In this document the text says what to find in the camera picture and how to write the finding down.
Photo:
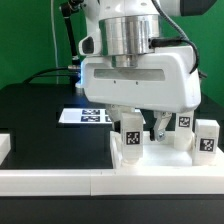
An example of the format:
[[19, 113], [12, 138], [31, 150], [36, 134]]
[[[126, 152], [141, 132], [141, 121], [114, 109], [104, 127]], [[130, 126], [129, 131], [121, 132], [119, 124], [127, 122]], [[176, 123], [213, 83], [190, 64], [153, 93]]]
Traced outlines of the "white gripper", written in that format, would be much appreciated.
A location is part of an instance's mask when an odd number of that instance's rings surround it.
[[189, 46], [157, 48], [140, 56], [135, 68], [113, 68], [108, 57], [88, 57], [81, 66], [82, 84], [89, 101], [108, 104], [106, 112], [114, 131], [121, 130], [119, 105], [155, 111], [150, 139], [160, 142], [165, 139], [170, 112], [192, 111], [201, 102], [193, 63]]

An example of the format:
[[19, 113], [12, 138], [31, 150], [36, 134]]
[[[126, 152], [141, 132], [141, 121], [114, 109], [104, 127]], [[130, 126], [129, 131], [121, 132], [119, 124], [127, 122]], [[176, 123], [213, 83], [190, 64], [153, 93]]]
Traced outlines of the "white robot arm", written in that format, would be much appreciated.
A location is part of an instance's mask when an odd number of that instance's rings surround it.
[[201, 102], [199, 54], [174, 16], [207, 12], [217, 0], [68, 0], [83, 10], [87, 36], [79, 42], [82, 87], [88, 100], [106, 104], [114, 121], [123, 107], [154, 112], [151, 137], [165, 138], [173, 114]]

